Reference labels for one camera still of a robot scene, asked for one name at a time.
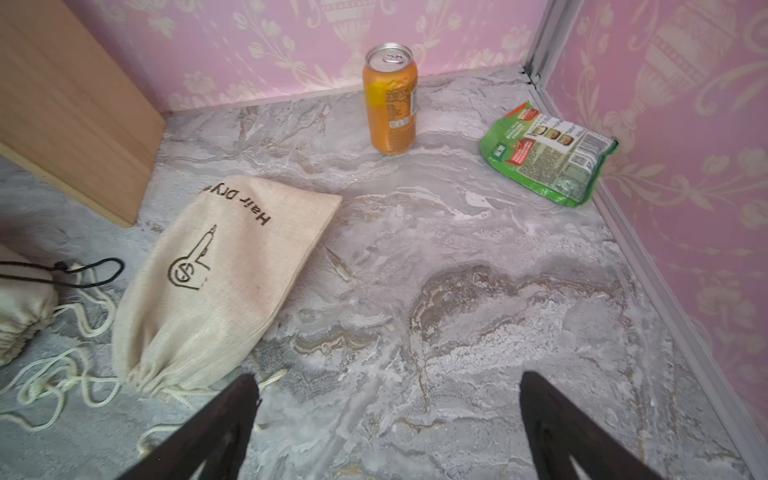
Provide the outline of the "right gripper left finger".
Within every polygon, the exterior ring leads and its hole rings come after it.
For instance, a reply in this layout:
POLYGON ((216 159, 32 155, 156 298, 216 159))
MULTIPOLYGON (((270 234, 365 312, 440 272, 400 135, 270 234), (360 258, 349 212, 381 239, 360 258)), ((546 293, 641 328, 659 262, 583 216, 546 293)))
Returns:
POLYGON ((244 463, 260 390, 241 375, 147 457, 124 472, 123 479, 236 479, 244 463))

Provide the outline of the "black drawstring pouch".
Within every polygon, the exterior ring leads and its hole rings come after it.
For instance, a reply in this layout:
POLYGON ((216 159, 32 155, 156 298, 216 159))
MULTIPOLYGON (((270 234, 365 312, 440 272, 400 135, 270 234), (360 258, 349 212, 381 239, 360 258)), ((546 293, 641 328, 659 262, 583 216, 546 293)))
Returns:
POLYGON ((72 283, 72 282, 61 281, 56 278, 51 278, 51 279, 36 278, 36 277, 12 275, 12 274, 5 274, 5 273, 1 274, 1 278, 3 280, 25 282, 25 283, 38 283, 38 284, 66 287, 66 288, 79 289, 79 290, 97 288, 97 287, 108 285, 113 281, 117 280, 121 276, 121 274, 123 273, 126 267, 126 264, 122 259, 116 258, 116 257, 108 257, 108 258, 101 259, 97 262, 87 264, 87 265, 82 265, 79 267, 74 267, 74 266, 70 267, 64 261, 56 262, 53 266, 40 265, 40 264, 34 264, 29 262, 19 262, 19 261, 2 261, 1 262, 2 267, 41 270, 48 273, 58 272, 58 273, 61 273, 62 275, 78 275, 86 271, 90 271, 91 273, 94 273, 98 267, 106 263, 116 264, 117 265, 116 271, 109 278, 105 280, 101 280, 101 281, 93 280, 90 283, 72 283))

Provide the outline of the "beige pouch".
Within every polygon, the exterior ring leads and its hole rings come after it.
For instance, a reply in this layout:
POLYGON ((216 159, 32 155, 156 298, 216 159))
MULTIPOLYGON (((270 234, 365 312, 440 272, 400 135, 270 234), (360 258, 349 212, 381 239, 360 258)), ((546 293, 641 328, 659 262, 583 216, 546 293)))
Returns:
POLYGON ((119 382, 144 397, 209 393, 268 330, 341 201, 258 177, 206 186, 120 300, 119 382))

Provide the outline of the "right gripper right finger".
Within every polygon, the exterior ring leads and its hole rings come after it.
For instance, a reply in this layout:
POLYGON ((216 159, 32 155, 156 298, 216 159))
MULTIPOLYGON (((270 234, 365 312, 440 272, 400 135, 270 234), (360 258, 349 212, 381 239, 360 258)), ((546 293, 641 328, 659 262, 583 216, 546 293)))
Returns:
POLYGON ((576 479, 576 467, 591 479, 660 477, 539 373, 523 373, 519 402, 540 479, 576 479))

